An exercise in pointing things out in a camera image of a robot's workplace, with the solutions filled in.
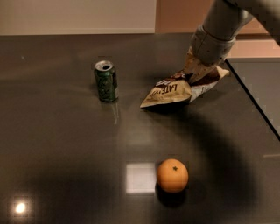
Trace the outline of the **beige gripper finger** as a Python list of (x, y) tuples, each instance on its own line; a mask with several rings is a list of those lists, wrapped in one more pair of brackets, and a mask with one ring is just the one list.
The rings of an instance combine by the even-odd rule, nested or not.
[(202, 63), (190, 47), (185, 57), (184, 74), (189, 84), (210, 84), (221, 79), (222, 69), (217, 63)]

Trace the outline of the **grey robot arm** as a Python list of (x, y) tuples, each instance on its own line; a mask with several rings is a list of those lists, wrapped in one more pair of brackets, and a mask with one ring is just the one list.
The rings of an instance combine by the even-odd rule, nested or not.
[(240, 29), (255, 18), (280, 45), (280, 0), (214, 0), (192, 35), (184, 73), (199, 81), (218, 66), (233, 47)]

